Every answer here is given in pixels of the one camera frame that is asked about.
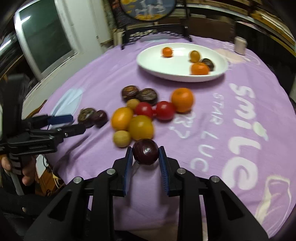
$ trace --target screw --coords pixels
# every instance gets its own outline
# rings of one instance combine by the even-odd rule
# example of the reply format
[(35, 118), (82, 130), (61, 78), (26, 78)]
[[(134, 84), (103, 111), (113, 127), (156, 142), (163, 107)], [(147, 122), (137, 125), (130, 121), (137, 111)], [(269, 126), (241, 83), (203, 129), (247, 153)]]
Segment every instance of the screw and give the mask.
[(107, 174), (109, 174), (109, 175), (113, 175), (115, 172), (116, 171), (113, 168), (110, 168), (110, 169), (107, 170)]
[(179, 174), (185, 174), (185, 172), (186, 172), (186, 170), (184, 168), (179, 168), (177, 170), (177, 173), (179, 173)]
[(80, 183), (82, 181), (82, 178), (81, 177), (75, 177), (74, 179), (73, 179), (73, 182), (74, 183)]
[(212, 177), (211, 177), (211, 181), (214, 182), (214, 183), (217, 183), (217, 182), (220, 181), (220, 178), (217, 177), (217, 176), (212, 176)]

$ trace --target orange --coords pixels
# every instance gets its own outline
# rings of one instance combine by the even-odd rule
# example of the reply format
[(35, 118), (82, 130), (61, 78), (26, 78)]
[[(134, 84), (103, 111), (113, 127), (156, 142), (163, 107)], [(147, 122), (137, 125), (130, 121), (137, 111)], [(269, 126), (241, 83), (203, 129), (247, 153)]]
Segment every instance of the orange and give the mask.
[(140, 139), (152, 139), (154, 135), (152, 121), (145, 115), (137, 115), (133, 117), (128, 131), (135, 141)]
[(190, 89), (179, 88), (173, 92), (171, 102), (176, 107), (177, 112), (184, 113), (191, 110), (194, 96)]
[(126, 131), (133, 118), (133, 110), (129, 107), (117, 109), (111, 118), (111, 126), (116, 131)]
[(207, 75), (209, 71), (209, 67), (204, 63), (199, 62), (191, 65), (191, 74), (193, 75)]
[(193, 63), (197, 63), (200, 61), (200, 53), (196, 50), (190, 52), (190, 61)]
[(172, 49), (170, 47), (163, 48), (163, 56), (167, 58), (172, 57), (173, 56)]

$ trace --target human hand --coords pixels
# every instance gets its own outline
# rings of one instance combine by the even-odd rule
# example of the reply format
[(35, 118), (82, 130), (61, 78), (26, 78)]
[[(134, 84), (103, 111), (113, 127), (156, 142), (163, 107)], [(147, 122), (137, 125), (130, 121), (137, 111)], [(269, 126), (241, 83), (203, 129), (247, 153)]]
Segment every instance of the human hand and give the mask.
[[(4, 170), (8, 172), (10, 172), (12, 169), (11, 163), (6, 156), (3, 156), (1, 158), (0, 166), (2, 166)], [(34, 182), (35, 171), (36, 171), (36, 158), (32, 156), (31, 160), (22, 169), (22, 173), (24, 175), (22, 178), (23, 184), (25, 184), (26, 186), (30, 186)]]

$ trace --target wall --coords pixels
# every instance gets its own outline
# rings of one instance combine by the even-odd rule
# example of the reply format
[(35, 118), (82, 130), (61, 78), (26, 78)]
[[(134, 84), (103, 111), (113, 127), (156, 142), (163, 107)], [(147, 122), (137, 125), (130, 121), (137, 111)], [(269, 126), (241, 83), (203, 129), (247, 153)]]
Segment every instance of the wall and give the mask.
[(73, 74), (103, 54), (107, 49), (101, 47), (100, 43), (111, 38), (101, 0), (55, 0), (55, 3), (76, 55), (28, 94), (24, 101), (23, 118), (38, 108)]

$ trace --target dark red ball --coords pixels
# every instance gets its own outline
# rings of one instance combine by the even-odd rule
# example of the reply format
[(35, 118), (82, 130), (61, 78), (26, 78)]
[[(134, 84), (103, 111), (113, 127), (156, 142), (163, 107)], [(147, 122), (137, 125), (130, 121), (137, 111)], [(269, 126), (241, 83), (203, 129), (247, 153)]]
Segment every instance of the dark red ball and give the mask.
[(152, 106), (147, 103), (147, 102), (140, 102), (136, 108), (134, 109), (134, 113), (136, 115), (146, 115), (148, 116), (150, 119), (153, 118), (153, 109)]
[(158, 156), (158, 146), (151, 139), (140, 139), (133, 145), (133, 157), (139, 164), (152, 165)]
[(156, 105), (156, 118), (160, 121), (170, 121), (174, 118), (175, 107), (171, 102), (160, 101)]
[(108, 122), (108, 115), (103, 110), (98, 110), (90, 116), (90, 119), (96, 127), (101, 128)]

